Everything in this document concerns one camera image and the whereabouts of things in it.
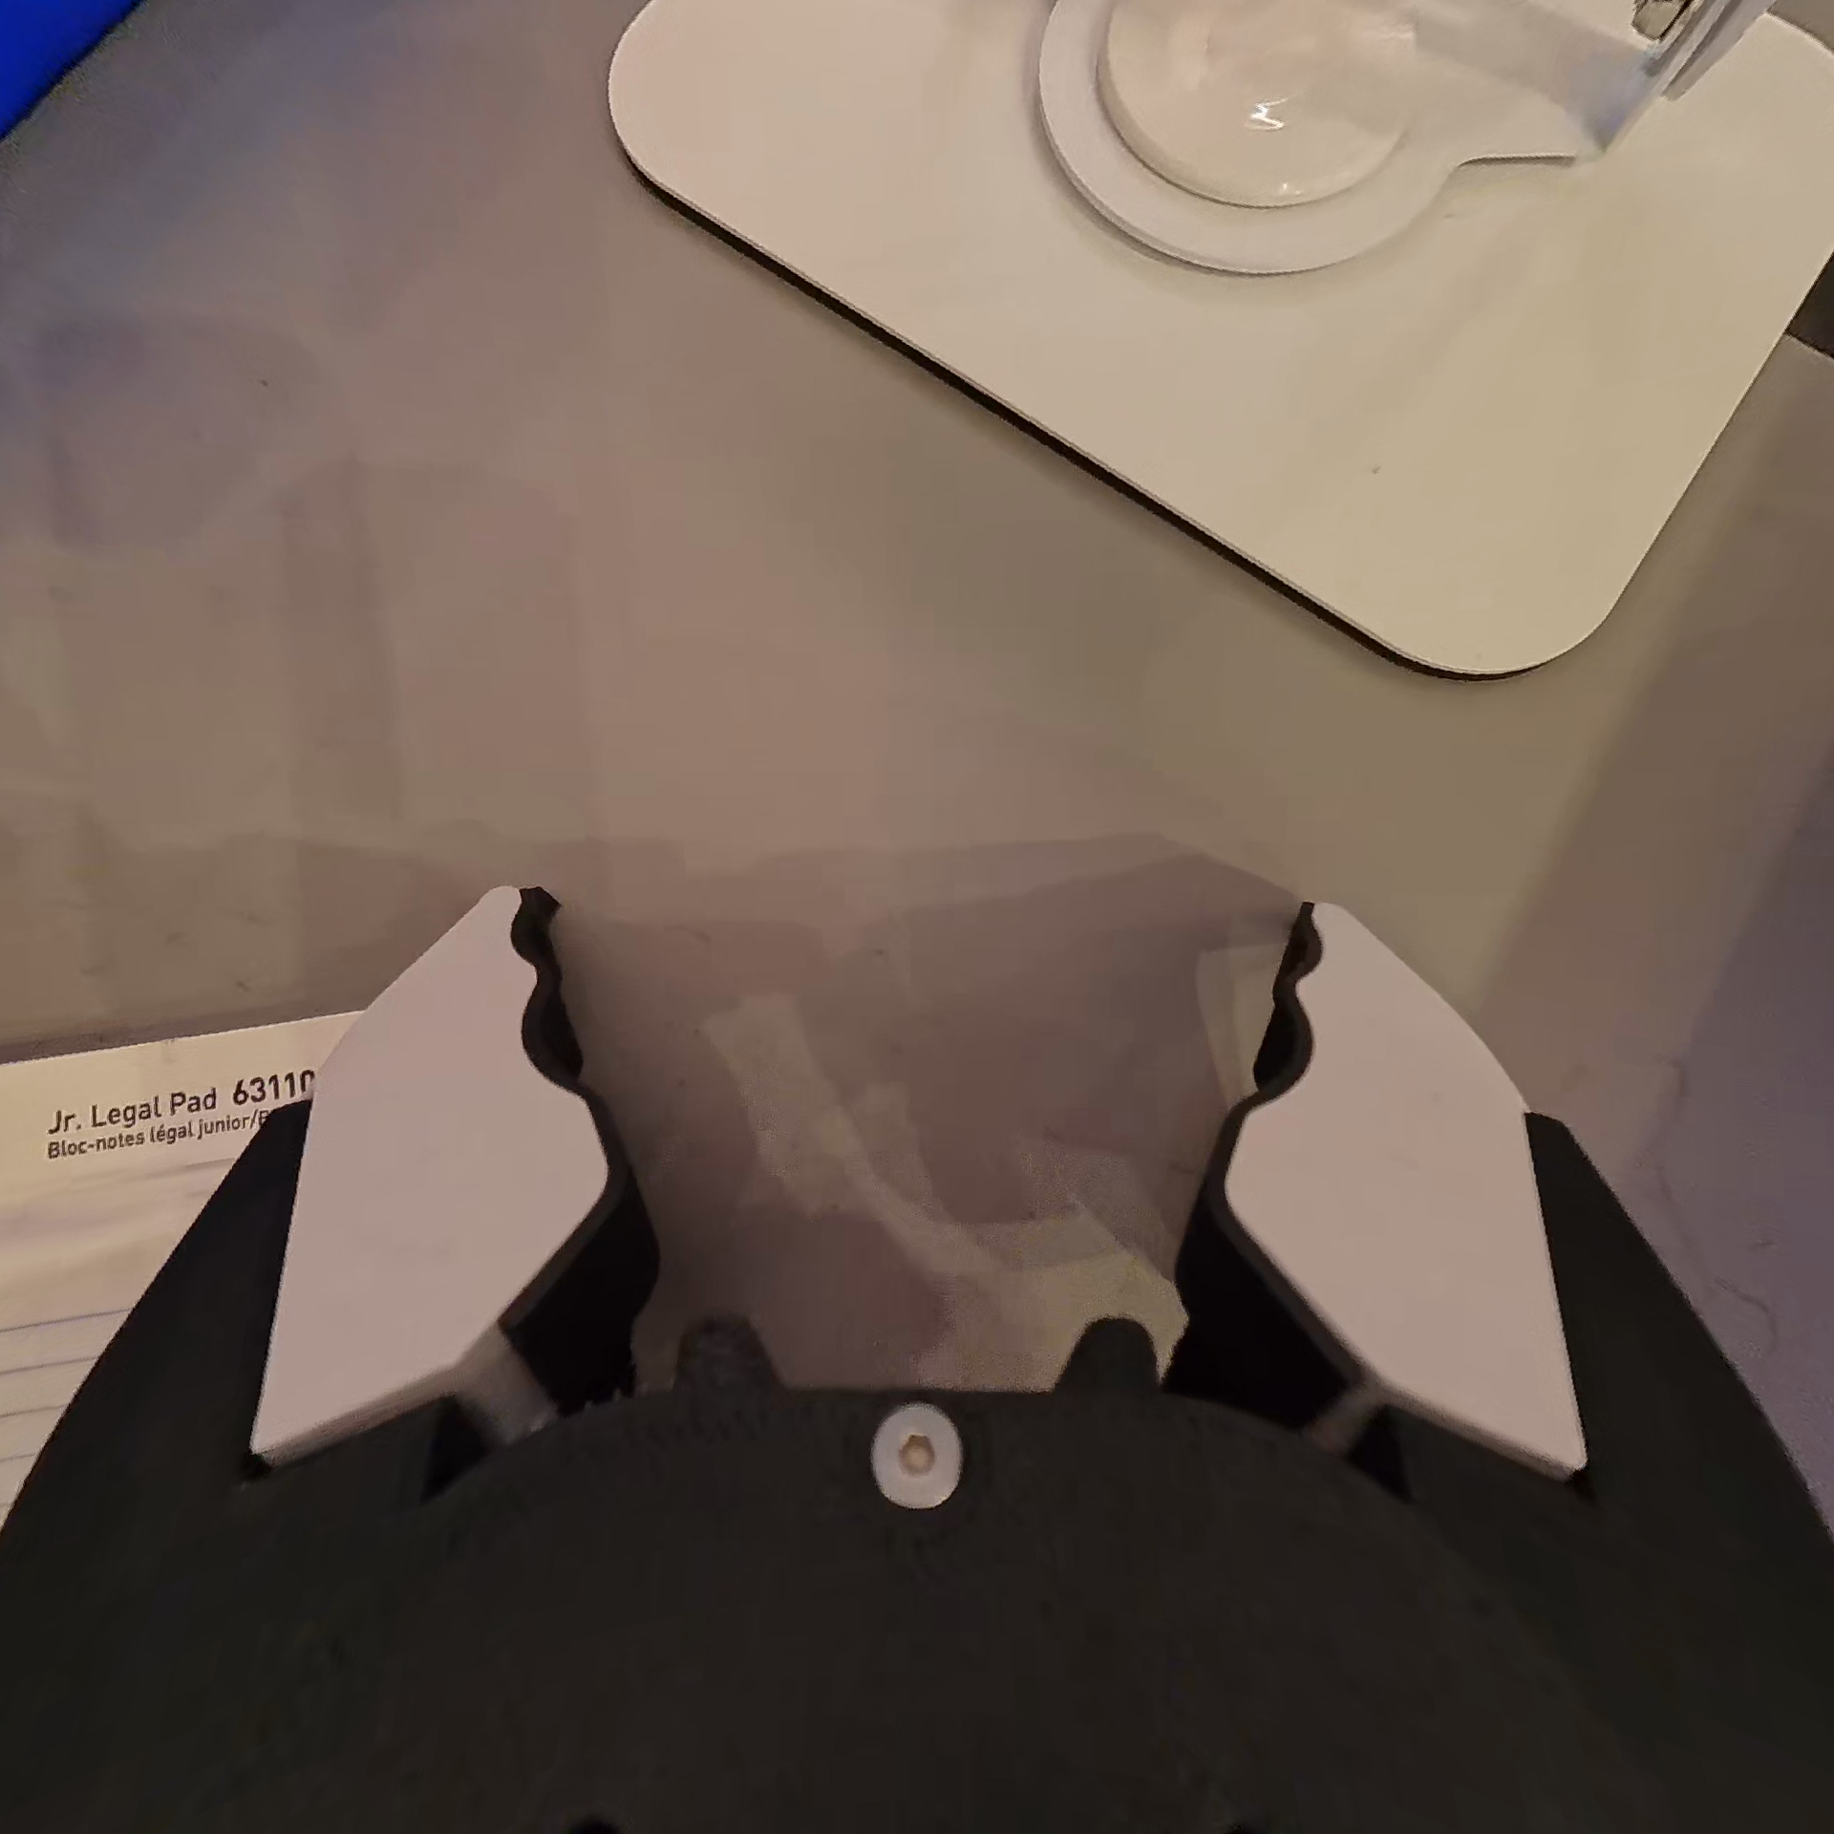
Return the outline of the white lined legal pad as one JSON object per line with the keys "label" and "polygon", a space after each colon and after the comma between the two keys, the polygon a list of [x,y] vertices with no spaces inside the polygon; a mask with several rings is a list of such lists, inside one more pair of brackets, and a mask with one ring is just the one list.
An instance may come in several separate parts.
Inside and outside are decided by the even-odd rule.
{"label": "white lined legal pad", "polygon": [[354,1013],[2,1067],[2,1512],[268,1112]]}

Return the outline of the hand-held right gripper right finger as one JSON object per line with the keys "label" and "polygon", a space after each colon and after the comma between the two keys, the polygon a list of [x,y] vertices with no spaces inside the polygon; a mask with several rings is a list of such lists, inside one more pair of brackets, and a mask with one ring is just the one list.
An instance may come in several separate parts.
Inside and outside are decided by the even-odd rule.
{"label": "hand-held right gripper right finger", "polygon": [[1395,1406],[1555,1481],[1586,1467],[1524,1096],[1342,906],[1300,911],[1211,1191],[1334,1367],[1321,1444]]}

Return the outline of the blue plastic bin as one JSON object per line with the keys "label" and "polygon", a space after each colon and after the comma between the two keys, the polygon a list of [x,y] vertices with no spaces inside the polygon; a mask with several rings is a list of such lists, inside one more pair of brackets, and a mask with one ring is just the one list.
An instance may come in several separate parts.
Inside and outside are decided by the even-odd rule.
{"label": "blue plastic bin", "polygon": [[2,136],[139,3],[2,3]]}

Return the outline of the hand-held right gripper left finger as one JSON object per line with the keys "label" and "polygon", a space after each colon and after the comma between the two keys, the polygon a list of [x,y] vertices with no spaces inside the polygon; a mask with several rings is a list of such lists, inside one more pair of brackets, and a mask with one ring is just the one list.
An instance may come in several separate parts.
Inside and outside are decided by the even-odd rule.
{"label": "hand-held right gripper left finger", "polygon": [[581,1078],[556,911],[494,887],[317,1073],[250,1436],[267,1464],[434,1401],[527,1436],[624,1381],[639,1206]]}

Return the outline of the grey desk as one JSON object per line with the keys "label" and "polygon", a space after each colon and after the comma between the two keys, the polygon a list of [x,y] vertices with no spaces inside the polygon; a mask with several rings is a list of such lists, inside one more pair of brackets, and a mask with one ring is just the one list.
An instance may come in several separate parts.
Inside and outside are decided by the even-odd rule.
{"label": "grey desk", "polygon": [[354,1008],[496,884],[646,1381],[1041,1387],[1298,903],[1562,1118],[1830,1507],[1830,357],[1627,602],[1406,673],[681,218],[631,4],[144,4],[4,139],[4,1056]]}

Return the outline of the white monitor stand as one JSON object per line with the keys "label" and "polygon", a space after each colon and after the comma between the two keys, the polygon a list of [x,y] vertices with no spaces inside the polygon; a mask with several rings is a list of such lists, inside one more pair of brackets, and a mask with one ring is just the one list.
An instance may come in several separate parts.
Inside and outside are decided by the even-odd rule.
{"label": "white monitor stand", "polygon": [[1325,197],[1253,4],[646,4],[612,126],[668,201],[1431,673],[1616,607],[1830,260],[1830,48],[1768,4],[1402,4]]}

